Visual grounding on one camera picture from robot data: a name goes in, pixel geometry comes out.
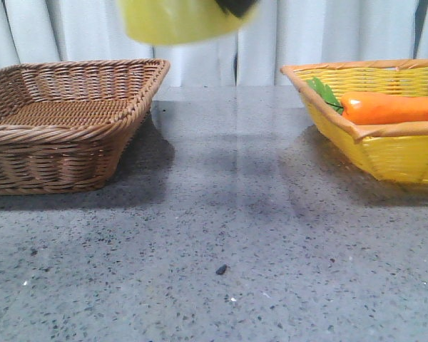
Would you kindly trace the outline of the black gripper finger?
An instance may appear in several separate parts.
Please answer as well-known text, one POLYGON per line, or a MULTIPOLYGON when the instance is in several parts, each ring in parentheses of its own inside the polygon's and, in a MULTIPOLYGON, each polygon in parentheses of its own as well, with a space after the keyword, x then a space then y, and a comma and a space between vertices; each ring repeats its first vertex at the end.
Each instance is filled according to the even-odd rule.
POLYGON ((231 14, 236 18, 245 17, 258 2, 258 0, 215 0, 224 14, 231 14))

